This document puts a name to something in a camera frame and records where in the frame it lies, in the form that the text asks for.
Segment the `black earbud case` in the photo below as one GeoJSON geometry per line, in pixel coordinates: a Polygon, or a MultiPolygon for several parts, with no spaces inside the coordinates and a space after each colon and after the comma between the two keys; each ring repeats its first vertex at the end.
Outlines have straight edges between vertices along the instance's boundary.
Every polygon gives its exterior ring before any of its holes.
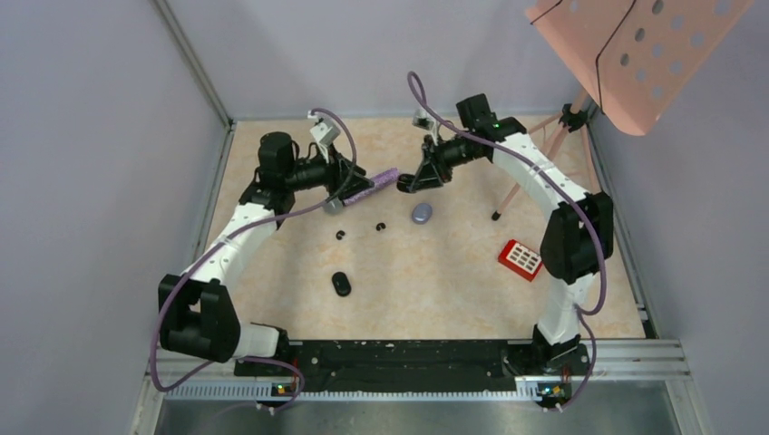
{"type": "Polygon", "coordinates": [[[340,297],[349,296],[352,292],[352,286],[346,273],[337,271],[331,277],[332,286],[340,297]]]}
{"type": "Polygon", "coordinates": [[[414,175],[412,174],[400,174],[396,181],[396,188],[404,193],[414,192],[414,175]]]}

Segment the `pink music stand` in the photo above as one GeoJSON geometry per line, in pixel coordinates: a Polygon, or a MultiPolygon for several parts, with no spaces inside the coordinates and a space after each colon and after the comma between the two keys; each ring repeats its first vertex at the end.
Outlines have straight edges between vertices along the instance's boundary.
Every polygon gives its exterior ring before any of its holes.
{"type": "Polygon", "coordinates": [[[594,173],[625,229],[716,229],[762,208],[765,1],[538,1],[526,10],[579,82],[594,173]]]}

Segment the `aluminium frame rail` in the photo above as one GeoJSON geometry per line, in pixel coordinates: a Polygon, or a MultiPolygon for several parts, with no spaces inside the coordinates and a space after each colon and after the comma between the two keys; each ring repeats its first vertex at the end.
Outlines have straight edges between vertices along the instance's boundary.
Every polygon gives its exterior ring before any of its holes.
{"type": "Polygon", "coordinates": [[[159,374],[186,372],[176,387],[146,382],[131,430],[146,434],[163,399],[242,401],[268,411],[298,401],[522,401],[560,412],[603,382],[621,388],[616,404],[635,398],[632,386],[662,382],[684,434],[707,434],[686,357],[676,340],[600,339],[549,362],[536,362],[528,340],[294,341],[283,362],[254,357],[197,362],[162,353],[159,374]]]}

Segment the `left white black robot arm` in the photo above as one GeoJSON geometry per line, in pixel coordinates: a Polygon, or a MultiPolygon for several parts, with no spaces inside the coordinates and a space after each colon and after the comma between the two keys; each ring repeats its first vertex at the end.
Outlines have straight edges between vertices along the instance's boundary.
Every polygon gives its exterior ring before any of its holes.
{"type": "Polygon", "coordinates": [[[215,241],[181,275],[166,275],[159,284],[161,348],[216,363],[255,356],[269,374],[290,364],[291,352],[280,343],[275,326],[245,324],[238,318],[230,290],[259,247],[283,225],[301,190],[323,187],[345,200],[374,186],[364,169],[333,144],[316,140],[313,156],[301,157],[286,132],[263,135],[258,166],[241,194],[230,221],[215,241]]]}

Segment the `red white toy block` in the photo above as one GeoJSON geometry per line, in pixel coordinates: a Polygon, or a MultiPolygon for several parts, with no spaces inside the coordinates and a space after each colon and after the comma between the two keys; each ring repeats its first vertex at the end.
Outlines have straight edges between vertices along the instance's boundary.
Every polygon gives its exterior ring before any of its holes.
{"type": "Polygon", "coordinates": [[[497,261],[528,282],[535,279],[543,266],[539,253],[515,239],[506,243],[497,261]]]}

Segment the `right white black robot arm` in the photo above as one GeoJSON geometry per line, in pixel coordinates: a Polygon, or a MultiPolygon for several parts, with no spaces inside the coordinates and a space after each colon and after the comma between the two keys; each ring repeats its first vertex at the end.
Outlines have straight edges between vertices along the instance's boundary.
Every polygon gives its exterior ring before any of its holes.
{"type": "Polygon", "coordinates": [[[579,344],[579,307],[596,278],[604,278],[613,253],[613,201],[605,192],[590,193],[533,143],[514,117],[497,118],[484,94],[456,105],[462,127],[448,140],[442,122],[425,106],[413,124],[426,130],[423,160],[415,174],[402,174],[399,190],[415,193],[449,182],[453,168],[487,159],[507,172],[539,206],[547,219],[540,258],[550,276],[543,314],[534,326],[531,359],[544,373],[555,373],[579,344]]]}

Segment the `purple glitter microphone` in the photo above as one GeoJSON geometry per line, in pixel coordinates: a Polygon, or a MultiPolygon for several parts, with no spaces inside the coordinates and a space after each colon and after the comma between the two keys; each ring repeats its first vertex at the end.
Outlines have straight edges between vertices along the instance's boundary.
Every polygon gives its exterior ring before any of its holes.
{"type": "Polygon", "coordinates": [[[338,215],[342,212],[343,208],[352,206],[353,204],[360,202],[361,200],[378,193],[379,191],[393,185],[400,175],[400,170],[397,168],[387,169],[371,178],[373,185],[360,192],[355,193],[349,198],[333,199],[330,202],[326,202],[322,209],[328,215],[338,215]]]}

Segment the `lavender earbud charging case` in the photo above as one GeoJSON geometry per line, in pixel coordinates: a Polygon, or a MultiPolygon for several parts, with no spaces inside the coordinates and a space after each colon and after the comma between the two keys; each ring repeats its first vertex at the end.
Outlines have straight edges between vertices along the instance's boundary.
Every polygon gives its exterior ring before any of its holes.
{"type": "Polygon", "coordinates": [[[419,203],[417,204],[412,213],[411,213],[411,220],[416,225],[423,225],[426,224],[433,215],[433,208],[429,203],[419,203]]]}

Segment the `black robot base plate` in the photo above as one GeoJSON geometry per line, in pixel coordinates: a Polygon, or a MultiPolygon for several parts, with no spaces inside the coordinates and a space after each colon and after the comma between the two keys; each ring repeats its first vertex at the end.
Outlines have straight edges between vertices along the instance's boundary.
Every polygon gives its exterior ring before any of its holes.
{"type": "Polygon", "coordinates": [[[294,380],[298,369],[306,393],[514,392],[526,376],[573,380],[591,362],[584,344],[546,361],[530,342],[516,340],[305,340],[276,358],[286,366],[238,362],[234,374],[294,380]]]}

